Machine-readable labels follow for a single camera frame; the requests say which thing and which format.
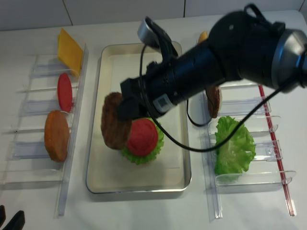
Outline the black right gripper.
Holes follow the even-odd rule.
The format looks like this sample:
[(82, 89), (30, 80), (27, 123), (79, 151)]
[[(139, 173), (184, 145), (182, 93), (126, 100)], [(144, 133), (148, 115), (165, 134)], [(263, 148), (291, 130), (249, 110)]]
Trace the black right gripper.
[(117, 107), (119, 121), (130, 121), (152, 113), (159, 118), (185, 100), (184, 71), (177, 63), (148, 64), (146, 73), (120, 84), (122, 101)]

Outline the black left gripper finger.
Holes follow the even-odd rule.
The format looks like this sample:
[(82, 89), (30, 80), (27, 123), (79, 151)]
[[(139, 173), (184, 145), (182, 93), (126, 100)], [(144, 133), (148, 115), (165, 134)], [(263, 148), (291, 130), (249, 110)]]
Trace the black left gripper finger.
[(0, 225), (2, 225), (5, 221), (5, 207), (4, 205), (0, 205)]

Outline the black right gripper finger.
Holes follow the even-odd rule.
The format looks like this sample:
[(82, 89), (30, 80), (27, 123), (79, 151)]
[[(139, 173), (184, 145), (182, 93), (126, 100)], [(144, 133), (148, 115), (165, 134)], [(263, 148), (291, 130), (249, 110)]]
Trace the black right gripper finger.
[(25, 225), (24, 211), (18, 211), (3, 230), (22, 230)]

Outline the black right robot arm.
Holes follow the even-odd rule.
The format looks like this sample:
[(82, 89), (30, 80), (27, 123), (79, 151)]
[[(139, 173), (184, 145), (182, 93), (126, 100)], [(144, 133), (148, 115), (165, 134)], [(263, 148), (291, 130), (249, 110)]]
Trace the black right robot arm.
[[(39, 58), (54, 60), (59, 29), (0, 34), (0, 203), (7, 219), (17, 212), (26, 230), (304, 230), (307, 227), (307, 74), (306, 49), (290, 58), (285, 30), (307, 26), (298, 13), (247, 11), (159, 22), (180, 44), (179, 59), (147, 69), (161, 54), (137, 36), (139, 23), (72, 26), (67, 32), (84, 42), (82, 102), (76, 106), (74, 153), (65, 165), (71, 173), (56, 180), (49, 158), (6, 161), (18, 128), (25, 141), (44, 141), (43, 115), (20, 117), (29, 74)], [(286, 85), (270, 99), (272, 117), (281, 120), (279, 161), (252, 161), (240, 174), (216, 176), (211, 146), (216, 121), (196, 128), (186, 118), (186, 103), (159, 123), (169, 133), (156, 160), (136, 165), (105, 145), (101, 132), (106, 95), (120, 91), (127, 78), (143, 78), (149, 100), (178, 91), (189, 99), (191, 115), (202, 121), (204, 93), (196, 86), (229, 86), (253, 80), (253, 88), (223, 91), (223, 100), (245, 100), (260, 91)]]

